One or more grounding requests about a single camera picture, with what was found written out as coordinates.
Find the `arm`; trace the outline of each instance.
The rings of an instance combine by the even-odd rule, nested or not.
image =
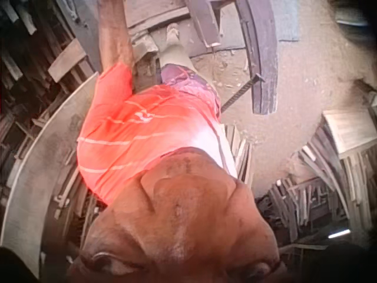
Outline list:
[[[118,62],[131,70],[133,48],[125,21],[123,0],[98,0],[100,54],[103,70]]]

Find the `curved wooden board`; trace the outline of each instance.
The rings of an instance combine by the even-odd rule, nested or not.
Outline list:
[[[98,73],[84,82],[51,117],[25,156],[11,190],[0,245],[13,250],[36,277],[54,184],[76,147],[97,78]]]

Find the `eye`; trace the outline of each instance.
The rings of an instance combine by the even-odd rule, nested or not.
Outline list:
[[[144,270],[141,265],[126,262],[115,255],[100,252],[92,258],[93,267],[97,272],[105,272],[115,276],[124,276]]]
[[[253,265],[246,265],[243,267],[232,269],[228,272],[231,278],[236,282],[254,283],[259,282],[271,273],[271,268],[268,264],[258,263]]]
[[[248,269],[245,272],[246,278],[244,279],[246,280],[245,282],[256,282],[263,279],[267,275],[269,275],[270,272],[271,272],[270,266],[268,266],[265,263],[259,263],[259,264],[253,265],[252,268]]]

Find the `metal rod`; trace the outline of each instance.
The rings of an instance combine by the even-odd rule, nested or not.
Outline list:
[[[241,96],[243,96],[252,85],[258,83],[259,81],[264,81],[260,74],[255,74],[243,87],[237,91],[224,105],[221,107],[221,113],[224,113],[233,103],[235,103]]]

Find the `leg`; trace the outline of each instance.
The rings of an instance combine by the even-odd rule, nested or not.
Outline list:
[[[167,27],[166,48],[160,53],[161,69],[167,64],[180,65],[191,69],[215,89],[212,80],[209,80],[205,76],[201,75],[197,71],[197,69],[195,69],[190,57],[187,55],[184,47],[182,46],[182,43],[179,40],[179,31],[177,24],[170,24]]]

